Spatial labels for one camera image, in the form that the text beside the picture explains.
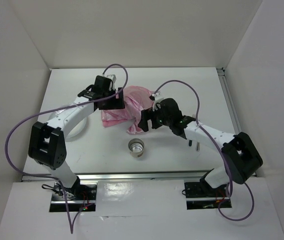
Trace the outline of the pink rose satin cloth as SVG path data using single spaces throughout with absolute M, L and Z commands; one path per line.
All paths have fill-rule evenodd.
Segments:
M 150 99 L 153 92 L 141 86 L 126 87 L 123 92 L 125 108 L 102 110 L 102 125 L 107 128 L 134 121 L 126 132 L 131 135 L 140 134 L 143 132 L 142 129 L 138 127 L 141 120 L 141 111 L 153 106 L 153 102 Z

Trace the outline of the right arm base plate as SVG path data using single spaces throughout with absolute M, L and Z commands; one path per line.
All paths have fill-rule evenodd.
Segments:
M 181 194 L 186 198 L 187 210 L 207 210 L 220 208 L 231 208 L 231 200 L 226 196 L 226 185 L 218 188 L 204 186 L 199 181 L 184 182 Z

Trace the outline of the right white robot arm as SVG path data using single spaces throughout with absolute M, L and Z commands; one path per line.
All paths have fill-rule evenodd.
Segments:
M 167 126 L 174 135 L 198 142 L 222 155 L 224 165 L 204 174 L 199 183 L 200 192 L 211 196 L 217 188 L 228 183 L 244 184 L 262 165 L 263 160 L 248 134 L 219 131 L 206 126 L 195 117 L 183 115 L 172 98 L 156 103 L 141 112 L 138 127 L 142 131 Z

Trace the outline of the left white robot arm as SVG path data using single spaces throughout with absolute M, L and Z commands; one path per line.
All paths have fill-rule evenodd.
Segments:
M 70 200 L 85 194 L 87 187 L 66 162 L 65 140 L 69 133 L 96 110 L 120 110 L 125 108 L 123 89 L 115 87 L 116 76 L 98 75 L 94 84 L 82 90 L 66 109 L 56 117 L 37 121 L 31 129 L 28 155 L 45 166 L 52 177 L 60 180 L 63 194 Z

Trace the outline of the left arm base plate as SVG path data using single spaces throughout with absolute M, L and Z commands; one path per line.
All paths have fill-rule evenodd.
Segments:
M 49 208 L 50 213 L 66 212 L 64 194 L 58 183 L 55 183 L 53 186 L 43 184 L 41 188 L 52 191 Z M 77 196 L 66 192 L 69 211 L 78 212 L 81 208 L 83 208 L 84 212 L 94 212 L 96 209 L 96 194 L 97 183 L 87 184 L 85 191 L 82 191 Z

